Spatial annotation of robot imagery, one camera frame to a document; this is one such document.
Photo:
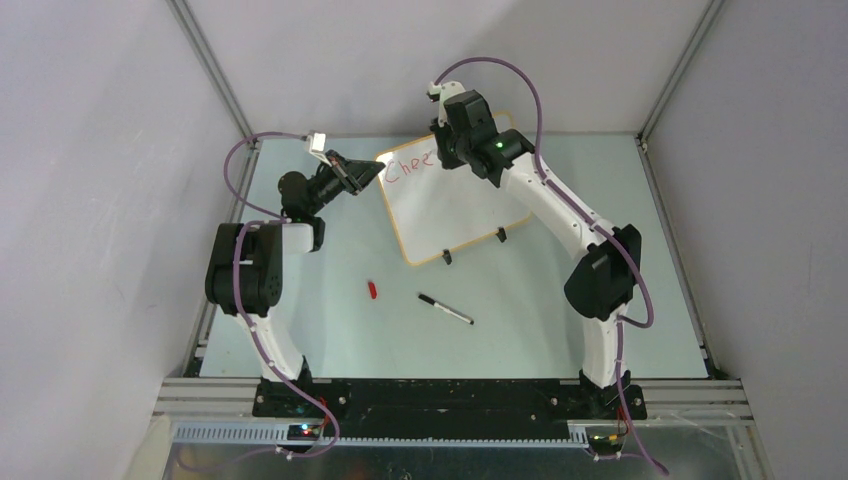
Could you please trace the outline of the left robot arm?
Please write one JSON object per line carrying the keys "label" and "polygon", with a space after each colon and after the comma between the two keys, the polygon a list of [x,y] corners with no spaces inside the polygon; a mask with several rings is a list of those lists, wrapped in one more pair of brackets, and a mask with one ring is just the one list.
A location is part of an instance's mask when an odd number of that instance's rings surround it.
{"label": "left robot arm", "polygon": [[326,233],[319,212],[343,193],[362,193],[385,168],[379,161],[348,159],[335,150],[324,158],[311,176],[290,171],[279,179],[279,219],[219,225],[205,278],[207,300],[240,320],[262,363],[262,376],[287,380],[277,402],[297,417],[312,411],[316,390],[298,379],[306,360],[291,335],[273,326],[272,314],[283,294],[284,256],[319,251]]}

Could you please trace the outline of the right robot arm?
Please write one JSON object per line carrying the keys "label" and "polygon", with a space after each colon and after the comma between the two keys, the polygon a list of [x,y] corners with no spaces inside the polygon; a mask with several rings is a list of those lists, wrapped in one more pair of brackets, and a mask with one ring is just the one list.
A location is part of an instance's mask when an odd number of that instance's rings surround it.
{"label": "right robot arm", "polygon": [[627,312],[637,286],[642,238],[632,225],[619,228],[592,212],[515,129],[500,129],[488,102],[461,84],[432,84],[437,104],[430,130],[446,170],[467,168],[518,200],[563,245],[576,265],[563,290],[583,321],[581,392],[585,411],[606,418],[622,403],[615,385],[625,369],[622,339],[613,323]]}

